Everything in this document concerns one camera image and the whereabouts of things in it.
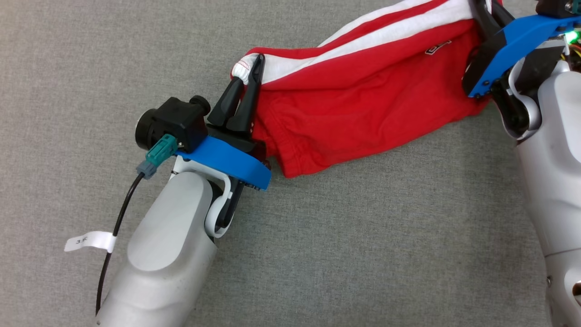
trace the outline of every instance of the black cable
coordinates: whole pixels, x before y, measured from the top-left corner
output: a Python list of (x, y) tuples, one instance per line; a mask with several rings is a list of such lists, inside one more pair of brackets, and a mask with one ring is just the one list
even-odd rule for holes
[[(127, 210), (127, 205), (129, 205), (129, 201), (131, 200), (131, 196), (133, 196), (133, 192), (135, 188), (141, 182), (143, 177), (145, 176), (144, 173), (139, 173), (137, 178), (133, 181), (133, 184), (129, 188), (127, 195), (125, 196), (125, 201), (123, 201), (123, 205), (121, 206), (121, 211), (119, 211), (119, 216), (117, 217), (117, 223), (115, 224), (115, 228), (113, 229), (113, 237), (117, 237), (119, 232), (119, 228), (121, 227), (121, 221), (123, 221), (123, 216), (125, 215), (125, 211)], [(103, 284), (105, 283), (105, 274), (107, 273), (107, 266), (109, 266), (109, 260), (111, 260), (111, 253), (107, 252), (105, 256), (105, 261), (103, 262), (103, 269), (101, 269), (101, 277), (99, 278), (99, 286), (97, 288), (97, 305), (95, 310), (95, 315), (99, 313), (101, 309), (101, 295), (103, 293)]]

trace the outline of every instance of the blue bracket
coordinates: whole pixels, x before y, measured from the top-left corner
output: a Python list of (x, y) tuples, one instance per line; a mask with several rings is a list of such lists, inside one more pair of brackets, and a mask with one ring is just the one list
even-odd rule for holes
[(270, 184), (271, 172), (262, 162), (212, 136), (207, 136), (192, 153), (178, 151), (176, 154), (261, 190), (266, 190)]
[(576, 23), (581, 23), (581, 16), (557, 19), (533, 15), (513, 20), (494, 36), (503, 33), (506, 45), (496, 53), (468, 96), (472, 98), (477, 94), (486, 94), (492, 81), (500, 78), (549, 38), (572, 31)]

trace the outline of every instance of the red garment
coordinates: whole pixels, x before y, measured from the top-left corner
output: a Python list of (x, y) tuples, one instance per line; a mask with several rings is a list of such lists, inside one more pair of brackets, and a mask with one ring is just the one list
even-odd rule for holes
[(468, 0), (405, 0), (367, 14), (316, 48), (254, 48), (265, 54), (253, 137), (286, 177), (398, 147), (485, 103), (461, 86), (479, 44)]

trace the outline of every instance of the teal connector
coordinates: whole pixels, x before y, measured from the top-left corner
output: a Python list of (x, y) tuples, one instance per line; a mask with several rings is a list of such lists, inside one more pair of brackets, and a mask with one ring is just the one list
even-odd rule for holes
[(159, 167), (165, 160), (168, 160), (178, 151), (178, 141), (175, 137), (165, 134), (145, 155), (145, 159)]

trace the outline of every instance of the white stripe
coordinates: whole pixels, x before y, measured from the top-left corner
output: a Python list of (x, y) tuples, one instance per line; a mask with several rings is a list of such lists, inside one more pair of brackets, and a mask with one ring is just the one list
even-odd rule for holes
[(359, 27), (360, 25), (375, 20), (381, 16), (400, 12), (402, 10), (406, 10), (415, 6), (422, 5), (423, 3), (429, 2), (430, 0), (404, 0), (402, 2), (396, 3), (393, 6), (377, 9), (376, 11), (370, 12), (366, 15), (359, 17), (358, 19), (352, 21), (351, 23), (341, 27), (335, 34), (331, 35), (328, 39), (323, 41), (323, 43), (319, 44), (319, 47), (322, 47), (325, 44), (329, 44), (331, 41), (337, 40), (340, 36), (343, 36), (355, 28)]
[[(382, 44), (402, 40), (412, 37), (423, 31), (433, 29), (438, 26), (451, 24), (460, 20), (472, 18), (468, 0), (449, 0), (442, 5), (434, 8), (422, 15), (414, 16), (408, 19), (393, 23), (377, 31), (373, 31), (356, 40), (348, 42), (340, 47), (332, 49), (320, 56), (307, 59), (291, 59), (274, 55), (265, 55), (266, 66), (262, 83), (266, 84), (276, 81), (301, 69), (316, 65), (320, 62), (327, 61), (340, 56), (352, 54), (357, 51), (377, 47)], [(232, 75), (239, 77), (248, 83), (249, 68), (256, 59), (257, 54), (244, 56), (234, 68)]]

